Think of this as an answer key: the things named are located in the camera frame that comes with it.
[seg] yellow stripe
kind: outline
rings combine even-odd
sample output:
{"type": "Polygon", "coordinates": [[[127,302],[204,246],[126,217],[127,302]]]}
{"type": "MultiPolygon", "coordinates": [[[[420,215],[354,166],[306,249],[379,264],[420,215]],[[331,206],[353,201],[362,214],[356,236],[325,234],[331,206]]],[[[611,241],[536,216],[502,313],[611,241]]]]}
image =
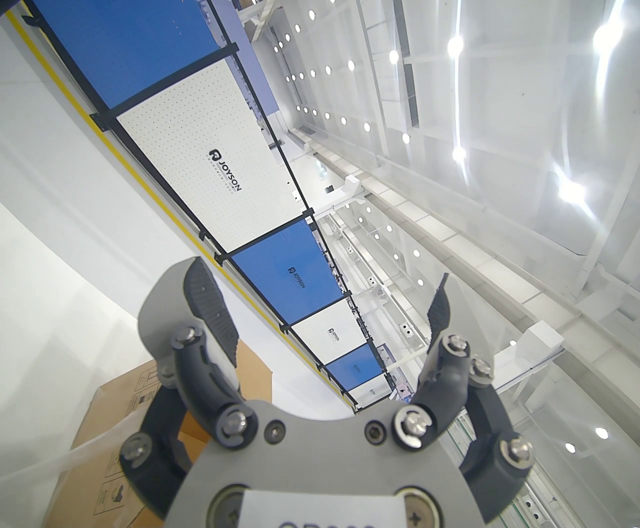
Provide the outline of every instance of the yellow stripe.
{"type": "MultiPolygon", "coordinates": [[[[22,27],[22,25],[20,24],[20,22],[18,21],[18,19],[16,18],[16,16],[12,13],[12,12],[8,12],[6,14],[6,16],[9,18],[11,24],[13,25],[13,27],[15,28],[15,30],[18,32],[18,35],[20,35],[20,37],[22,38],[22,40],[24,41],[24,43],[29,47],[29,49],[31,50],[31,52],[34,54],[35,58],[38,60],[38,62],[41,64],[41,66],[45,69],[45,71],[48,73],[49,77],[51,77],[51,79],[53,80],[53,82],[56,84],[56,86],[60,89],[60,91],[62,92],[62,94],[68,99],[68,101],[71,103],[71,105],[74,107],[74,109],[80,114],[80,116],[82,117],[82,119],[84,119],[84,122],[89,126],[89,128],[95,133],[96,136],[98,136],[100,138],[100,140],[105,144],[105,146],[111,151],[111,153],[116,157],[116,159],[122,163],[122,165],[124,166],[124,168],[129,172],[129,174],[131,174],[133,176],[133,178],[136,180],[136,182],[138,182],[138,184],[144,189],[144,191],[151,196],[151,198],[153,199],[153,201],[158,205],[158,207],[160,207],[160,209],[162,209],[162,211],[171,219],[171,221],[176,224],[176,226],[178,226],[180,228],[180,231],[182,231],[184,233],[184,235],[191,241],[191,243],[196,246],[198,248],[198,250],[200,251],[200,253],[202,253],[209,262],[211,262],[211,264],[213,264],[218,271],[227,279],[227,281],[231,284],[231,286],[233,286],[234,288],[236,288],[236,290],[238,290],[240,292],[240,295],[242,295],[242,297],[245,298],[245,300],[253,307],[253,309],[255,309],[256,312],[258,312],[262,318],[277,332],[280,331],[278,325],[276,325],[271,318],[269,318],[267,316],[267,314],[258,306],[258,304],[256,304],[256,302],[251,299],[249,297],[249,295],[247,295],[247,293],[240,288],[240,286],[238,285],[238,283],[227,273],[227,271],[225,269],[223,269],[213,258],[213,256],[207,251],[207,248],[200,242],[199,238],[197,238],[192,231],[185,226],[180,219],[178,218],[178,216],[176,216],[176,214],[164,203],[164,201],[162,200],[162,198],[160,198],[156,192],[154,191],[154,189],[151,187],[151,185],[149,185],[149,183],[142,177],[140,176],[140,174],[138,174],[138,172],[133,168],[133,166],[131,165],[131,163],[129,163],[126,158],[119,153],[119,151],[113,146],[112,142],[109,141],[109,138],[107,138],[107,136],[96,126],[96,124],[93,122],[93,120],[89,117],[89,114],[87,112],[84,111],[82,105],[80,105],[80,103],[77,101],[77,99],[74,97],[74,95],[71,93],[71,91],[67,88],[67,86],[65,85],[65,83],[62,81],[62,79],[60,79],[59,75],[56,73],[56,71],[51,67],[51,65],[47,62],[47,60],[45,59],[44,55],[40,52],[40,50],[38,49],[38,47],[35,45],[35,43],[32,41],[31,37],[29,37],[29,35],[27,34],[27,32],[24,30],[24,28],[22,27]]],[[[282,338],[284,339],[284,341],[286,341],[286,343],[293,349],[295,350],[295,352],[298,354],[298,356],[300,356],[305,363],[307,363],[313,370],[317,370],[317,366],[312,363],[301,351],[300,349],[293,343],[293,341],[291,339],[289,339],[286,335],[283,335],[282,338]]],[[[333,386],[333,383],[330,382],[330,380],[324,376],[322,374],[322,372],[320,372],[320,375],[327,380],[327,385],[338,395],[340,396],[344,402],[351,406],[351,403],[342,395],[340,394],[340,391],[333,386]]]]}

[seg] white ceiling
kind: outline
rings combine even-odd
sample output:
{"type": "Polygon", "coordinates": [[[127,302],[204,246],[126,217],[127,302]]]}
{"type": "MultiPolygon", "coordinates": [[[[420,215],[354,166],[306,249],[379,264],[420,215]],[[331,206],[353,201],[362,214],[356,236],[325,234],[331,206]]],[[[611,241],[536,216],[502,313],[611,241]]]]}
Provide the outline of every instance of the white ceiling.
{"type": "Polygon", "coordinates": [[[304,121],[342,156],[377,170],[564,294],[578,296],[580,268],[588,275],[596,261],[633,282],[640,272],[640,237],[633,243],[640,228],[640,2],[622,6],[625,30],[602,98],[592,39],[612,1],[460,2],[465,47],[456,99],[447,43],[458,0],[401,0],[408,50],[401,49],[398,0],[395,11],[393,0],[284,0],[263,38],[271,48],[283,42],[280,75],[296,75],[288,98],[278,101],[296,117],[290,125],[304,121]],[[392,49],[403,52],[397,65],[389,61],[392,49]],[[409,64],[416,127],[403,72],[409,64]],[[451,155],[456,101],[467,178],[451,155]],[[296,112],[297,104],[309,112],[296,112]],[[585,187],[584,208],[559,198],[558,167],[585,187]],[[594,244],[603,227],[611,233],[603,229],[604,245],[594,244]]]}

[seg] ceiling light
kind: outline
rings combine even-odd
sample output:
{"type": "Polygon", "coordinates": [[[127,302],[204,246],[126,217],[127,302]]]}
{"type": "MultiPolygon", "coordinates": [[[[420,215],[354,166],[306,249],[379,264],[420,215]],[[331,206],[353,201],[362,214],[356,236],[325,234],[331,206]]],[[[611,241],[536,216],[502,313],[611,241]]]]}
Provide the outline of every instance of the ceiling light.
{"type": "Polygon", "coordinates": [[[560,183],[560,198],[570,204],[579,204],[584,201],[584,187],[569,179],[563,179],[560,183]]]}
{"type": "Polygon", "coordinates": [[[623,24],[616,18],[603,24],[593,35],[593,47],[600,55],[609,55],[622,38],[623,24]]]}
{"type": "Polygon", "coordinates": [[[462,48],[464,48],[465,42],[462,40],[462,37],[456,35],[447,44],[447,52],[452,59],[457,59],[462,53],[462,48]]]}
{"type": "Polygon", "coordinates": [[[453,152],[451,152],[451,155],[455,161],[462,163],[467,157],[467,151],[462,147],[456,147],[453,149],[453,152]]]}

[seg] cardboard box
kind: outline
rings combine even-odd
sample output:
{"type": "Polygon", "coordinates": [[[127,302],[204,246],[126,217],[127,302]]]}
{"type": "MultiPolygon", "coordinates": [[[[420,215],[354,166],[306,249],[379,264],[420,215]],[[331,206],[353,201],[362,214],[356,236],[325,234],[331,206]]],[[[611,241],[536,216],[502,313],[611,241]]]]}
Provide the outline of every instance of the cardboard box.
{"type": "MultiPolygon", "coordinates": [[[[271,401],[271,371],[242,341],[238,343],[236,372],[245,398],[271,401]]],[[[133,411],[144,412],[159,387],[154,361],[105,383],[96,391],[72,449],[109,431],[133,411]]],[[[192,461],[210,439],[189,413],[178,438],[192,461]]],[[[60,476],[46,528],[162,526],[162,521],[144,508],[131,490],[120,468],[119,454],[119,446],[100,452],[60,476]]]]}

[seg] ceiling beam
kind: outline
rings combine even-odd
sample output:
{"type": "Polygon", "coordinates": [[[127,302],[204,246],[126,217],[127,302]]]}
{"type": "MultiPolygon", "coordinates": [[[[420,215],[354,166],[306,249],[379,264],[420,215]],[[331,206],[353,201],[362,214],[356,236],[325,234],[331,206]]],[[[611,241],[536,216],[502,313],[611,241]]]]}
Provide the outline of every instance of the ceiling beam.
{"type": "Polygon", "coordinates": [[[627,161],[622,169],[622,174],[618,179],[618,185],[616,186],[613,197],[609,202],[609,207],[607,208],[607,212],[602,220],[602,224],[598,226],[593,244],[585,257],[582,267],[578,273],[578,277],[573,284],[571,293],[574,297],[577,297],[582,291],[589,275],[598,262],[598,258],[600,258],[604,245],[607,243],[609,238],[609,234],[611,234],[611,229],[616,223],[616,220],[620,215],[620,211],[622,211],[622,207],[625,205],[625,201],[629,195],[631,185],[634,182],[638,169],[640,169],[640,126],[636,129],[636,135],[631,143],[627,161]]]}

